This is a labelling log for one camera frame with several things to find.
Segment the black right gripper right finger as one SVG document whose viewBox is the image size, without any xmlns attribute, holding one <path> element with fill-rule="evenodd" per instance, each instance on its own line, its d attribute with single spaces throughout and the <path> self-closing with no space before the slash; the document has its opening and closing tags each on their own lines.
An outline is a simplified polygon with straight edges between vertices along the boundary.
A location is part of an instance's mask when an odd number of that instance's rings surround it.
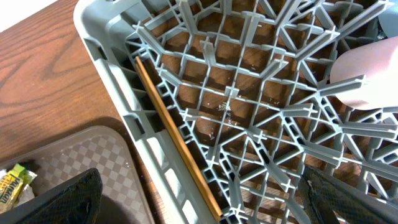
<svg viewBox="0 0 398 224">
<path fill-rule="evenodd" d="M 304 211 L 311 223 L 397 223 L 397 207 L 306 167 L 298 185 Z"/>
</svg>

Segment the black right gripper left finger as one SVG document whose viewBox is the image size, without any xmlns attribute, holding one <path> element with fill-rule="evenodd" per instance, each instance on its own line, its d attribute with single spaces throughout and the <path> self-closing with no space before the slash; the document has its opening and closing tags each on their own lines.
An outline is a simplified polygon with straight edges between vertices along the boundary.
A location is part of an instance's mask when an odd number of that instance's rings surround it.
<svg viewBox="0 0 398 224">
<path fill-rule="evenodd" d="M 103 183 L 90 168 L 22 205 L 1 214 L 1 223 L 94 223 Z"/>
</svg>

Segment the yellow green snack wrapper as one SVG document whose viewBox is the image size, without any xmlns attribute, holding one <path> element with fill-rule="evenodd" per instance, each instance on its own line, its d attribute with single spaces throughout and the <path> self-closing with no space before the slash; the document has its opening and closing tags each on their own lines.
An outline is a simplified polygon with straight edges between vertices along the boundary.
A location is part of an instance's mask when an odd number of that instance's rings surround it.
<svg viewBox="0 0 398 224">
<path fill-rule="evenodd" d="M 1 170 L 1 213 L 32 200 L 35 195 L 30 186 L 37 174 L 16 164 L 10 170 Z"/>
</svg>

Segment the wooden chopstick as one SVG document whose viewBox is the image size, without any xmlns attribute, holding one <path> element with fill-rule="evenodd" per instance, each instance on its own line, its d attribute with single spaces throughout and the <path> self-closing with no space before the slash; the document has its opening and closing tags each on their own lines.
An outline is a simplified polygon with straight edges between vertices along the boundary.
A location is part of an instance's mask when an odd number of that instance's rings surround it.
<svg viewBox="0 0 398 224">
<path fill-rule="evenodd" d="M 216 222 L 221 220 L 222 211 L 214 198 L 209 186 L 207 185 L 204 177 L 201 174 L 200 169 L 198 168 L 193 156 L 191 155 L 183 137 L 180 134 L 180 131 L 176 127 L 169 111 L 164 105 L 159 93 L 156 90 L 155 85 L 153 84 L 150 76 L 142 63 L 139 56 L 135 57 L 136 59 L 136 66 L 137 72 L 140 76 L 141 81 L 145 89 L 148 92 L 148 95 L 155 106 L 167 132 L 169 133 L 172 141 L 177 148 L 178 153 L 180 154 L 184 164 L 186 165 L 190 175 L 192 176 L 193 180 L 195 181 L 196 186 L 198 187 L 201 196 L 203 197 L 204 201 L 206 202 L 210 213 L 213 215 Z"/>
</svg>

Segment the pink plastic cup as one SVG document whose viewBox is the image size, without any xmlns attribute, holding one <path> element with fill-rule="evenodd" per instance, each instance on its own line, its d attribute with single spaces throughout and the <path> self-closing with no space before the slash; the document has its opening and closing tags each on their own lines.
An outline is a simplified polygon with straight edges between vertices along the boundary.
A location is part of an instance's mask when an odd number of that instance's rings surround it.
<svg viewBox="0 0 398 224">
<path fill-rule="evenodd" d="M 330 82 L 364 75 L 360 88 L 336 94 L 357 110 L 397 106 L 397 37 L 351 49 L 340 55 L 330 72 Z"/>
</svg>

